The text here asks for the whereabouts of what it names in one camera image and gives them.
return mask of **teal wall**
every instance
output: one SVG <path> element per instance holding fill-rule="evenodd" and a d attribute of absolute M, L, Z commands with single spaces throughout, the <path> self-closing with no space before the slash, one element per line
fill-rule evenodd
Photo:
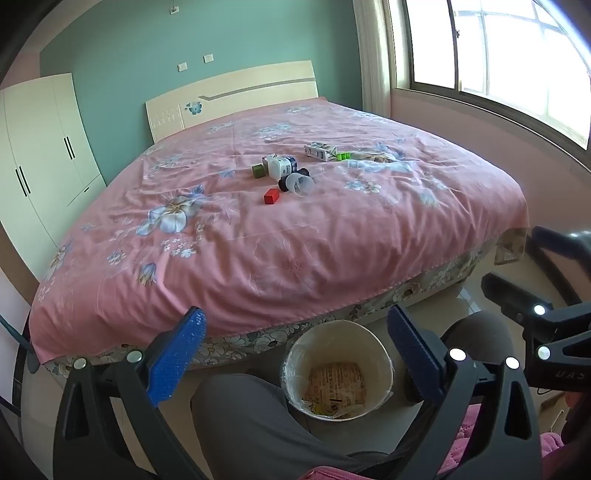
<path fill-rule="evenodd" d="M 107 183 L 152 144 L 145 101 L 207 77 L 312 60 L 319 94 L 361 109 L 352 0 L 176 0 L 174 15 L 170 5 L 102 0 L 41 52 L 42 76 L 72 72 Z"/>

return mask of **white wardrobe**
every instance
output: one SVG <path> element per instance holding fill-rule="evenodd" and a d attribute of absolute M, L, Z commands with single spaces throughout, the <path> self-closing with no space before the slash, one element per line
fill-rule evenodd
<path fill-rule="evenodd" d="M 104 189 L 70 73 L 0 91 L 0 223 L 38 280 Z"/>

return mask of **dark green block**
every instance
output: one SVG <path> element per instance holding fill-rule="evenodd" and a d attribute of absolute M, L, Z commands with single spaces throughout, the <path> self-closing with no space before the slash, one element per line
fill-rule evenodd
<path fill-rule="evenodd" d="M 256 179 L 261 179 L 265 175 L 267 175 L 267 173 L 265 172 L 265 167 L 262 164 L 253 166 L 253 168 L 252 168 L 252 176 L 253 177 L 255 177 Z"/>

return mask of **bottle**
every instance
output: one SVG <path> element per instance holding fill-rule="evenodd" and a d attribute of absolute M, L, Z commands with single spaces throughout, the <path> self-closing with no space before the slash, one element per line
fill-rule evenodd
<path fill-rule="evenodd" d="M 269 176 L 279 181 L 282 177 L 297 170 L 297 161 L 294 157 L 267 157 Z"/>

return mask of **gray pants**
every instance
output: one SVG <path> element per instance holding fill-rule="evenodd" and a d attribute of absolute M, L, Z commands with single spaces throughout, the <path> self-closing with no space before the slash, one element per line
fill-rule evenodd
<path fill-rule="evenodd" d="M 472 314 L 441 337 L 473 359 L 501 363 L 513 356 L 504 321 Z M 199 443 L 215 480 L 297 480 L 318 466 L 380 478 L 421 440 L 435 409 L 421 407 L 396 450 L 344 455 L 325 445 L 289 414 L 283 390 L 251 375 L 214 375 L 191 400 Z"/>

